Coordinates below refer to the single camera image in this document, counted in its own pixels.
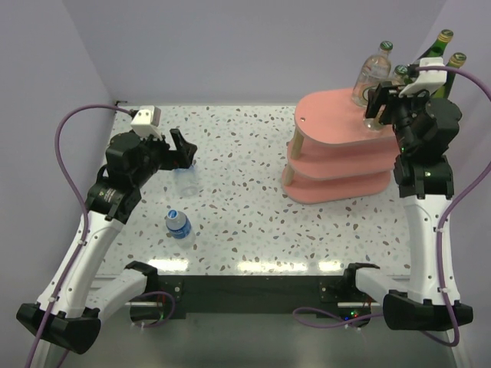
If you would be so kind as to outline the blue label water bottle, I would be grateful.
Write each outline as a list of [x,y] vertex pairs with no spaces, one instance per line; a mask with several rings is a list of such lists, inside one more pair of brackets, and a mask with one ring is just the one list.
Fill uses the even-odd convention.
[[196,234],[188,216],[181,211],[170,209],[166,214],[166,228],[181,248],[191,248],[195,244]]
[[187,169],[175,169],[173,172],[180,196],[191,197],[199,192],[199,183],[194,166]]

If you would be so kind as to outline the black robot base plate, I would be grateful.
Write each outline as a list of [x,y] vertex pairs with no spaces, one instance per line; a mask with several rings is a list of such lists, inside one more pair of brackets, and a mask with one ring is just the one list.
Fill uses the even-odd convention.
[[172,314],[291,314],[313,307],[350,320],[373,313],[375,302],[353,288],[342,288],[341,276],[160,276],[160,291],[174,297],[139,297],[130,304],[130,319],[155,323]]

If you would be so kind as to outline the clear Chang glass bottle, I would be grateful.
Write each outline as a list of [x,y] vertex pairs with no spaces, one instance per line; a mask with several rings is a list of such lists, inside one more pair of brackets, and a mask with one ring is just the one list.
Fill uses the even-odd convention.
[[351,94],[351,99],[357,106],[366,107],[368,92],[388,78],[392,68],[390,53],[393,47],[392,42],[382,41],[377,52],[363,63]]
[[367,90],[367,106],[374,111],[375,107],[378,108],[377,113],[373,117],[367,117],[364,115],[364,125],[369,130],[381,130],[384,125],[380,123],[380,118],[387,107],[390,92],[397,92],[395,87],[405,85],[408,73],[408,66],[405,64],[397,65],[392,74],[385,80],[381,80],[377,86],[371,87]]

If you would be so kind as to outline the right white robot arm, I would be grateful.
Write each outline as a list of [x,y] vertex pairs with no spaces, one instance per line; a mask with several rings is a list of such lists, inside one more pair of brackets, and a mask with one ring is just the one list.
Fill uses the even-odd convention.
[[428,90],[410,95],[402,90],[379,84],[368,94],[364,115],[392,127],[396,137],[393,173],[410,233],[410,280],[399,284],[374,264],[355,263],[345,271],[341,290],[350,301],[367,294],[379,302],[392,330],[445,331],[473,321],[473,309],[460,300],[444,230],[454,195],[445,152],[460,130],[462,113]]

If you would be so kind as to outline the green glass bottle gold cap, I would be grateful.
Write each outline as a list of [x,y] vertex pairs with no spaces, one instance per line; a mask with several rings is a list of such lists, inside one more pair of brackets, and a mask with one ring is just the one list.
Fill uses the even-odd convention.
[[415,64],[419,64],[420,59],[422,58],[441,58],[444,55],[445,49],[447,45],[452,41],[454,33],[450,29],[443,29],[437,36],[432,45],[425,50],[422,55],[420,55],[416,60]]

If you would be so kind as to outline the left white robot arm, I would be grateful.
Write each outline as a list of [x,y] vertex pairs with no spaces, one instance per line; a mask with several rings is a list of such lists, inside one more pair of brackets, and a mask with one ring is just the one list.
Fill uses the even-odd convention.
[[95,294],[89,290],[108,248],[140,202],[143,185],[160,170],[191,167],[197,146],[178,129],[170,134],[174,149],[164,138],[142,139],[134,131],[110,140],[106,163],[89,189],[79,229],[54,280],[36,302],[18,309],[17,320],[32,334],[83,354],[103,322],[128,301],[150,301],[161,292],[157,269],[139,261]]

